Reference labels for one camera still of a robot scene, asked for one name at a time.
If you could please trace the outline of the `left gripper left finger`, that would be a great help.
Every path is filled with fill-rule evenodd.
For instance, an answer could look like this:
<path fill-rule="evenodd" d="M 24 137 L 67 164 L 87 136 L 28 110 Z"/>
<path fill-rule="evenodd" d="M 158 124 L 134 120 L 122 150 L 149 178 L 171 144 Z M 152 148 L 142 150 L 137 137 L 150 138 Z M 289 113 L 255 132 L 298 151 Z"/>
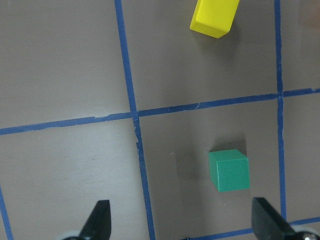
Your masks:
<path fill-rule="evenodd" d="M 112 232 L 109 200 L 99 200 L 80 231 L 81 240 L 109 240 Z"/>

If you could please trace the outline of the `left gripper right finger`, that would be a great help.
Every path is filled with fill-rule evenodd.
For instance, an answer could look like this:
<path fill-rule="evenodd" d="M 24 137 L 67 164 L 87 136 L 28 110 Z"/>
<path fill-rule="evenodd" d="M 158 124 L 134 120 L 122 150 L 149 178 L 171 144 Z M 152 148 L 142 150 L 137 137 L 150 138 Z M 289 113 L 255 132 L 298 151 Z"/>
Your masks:
<path fill-rule="evenodd" d="M 295 240 L 297 237 L 296 231 L 264 197 L 252 199 L 251 228 L 258 240 Z"/>

